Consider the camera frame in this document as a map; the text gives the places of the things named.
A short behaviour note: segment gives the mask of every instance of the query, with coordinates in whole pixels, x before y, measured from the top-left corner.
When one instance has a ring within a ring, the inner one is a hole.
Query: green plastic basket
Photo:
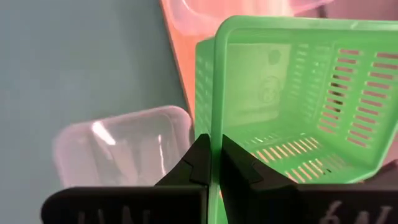
[[[213,164],[225,134],[301,184],[370,177],[397,129],[398,23],[231,17],[197,45],[195,107]]]

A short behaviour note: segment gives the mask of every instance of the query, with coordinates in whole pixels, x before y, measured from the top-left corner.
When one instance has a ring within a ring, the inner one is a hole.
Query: teal wall
[[[0,1],[0,221],[40,223],[70,123],[177,105],[157,0]]]

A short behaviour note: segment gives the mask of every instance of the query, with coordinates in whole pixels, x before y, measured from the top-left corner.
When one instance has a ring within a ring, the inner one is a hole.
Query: plastic container lid
[[[190,126],[175,106],[73,124],[54,144],[62,184],[154,185],[188,150]]]
[[[235,15],[293,16],[332,0],[168,0],[174,26],[185,35],[214,35]]]

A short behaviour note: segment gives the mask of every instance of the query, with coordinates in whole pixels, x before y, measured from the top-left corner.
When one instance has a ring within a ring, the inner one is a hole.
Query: green surface
[[[198,44],[196,73],[210,223],[224,216],[222,134],[298,183],[350,183],[377,171],[397,129],[398,22],[232,17]]]
[[[64,127],[186,109],[158,0],[4,0],[0,31],[2,223],[41,223]]]

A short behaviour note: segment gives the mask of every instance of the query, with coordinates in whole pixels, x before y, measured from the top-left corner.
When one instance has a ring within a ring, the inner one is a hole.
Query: clear plastic container
[[[53,148],[62,184],[154,185],[188,150],[190,126],[175,106],[73,124]]]
[[[234,15],[293,16],[332,0],[168,0],[174,26],[186,35],[214,35]]]

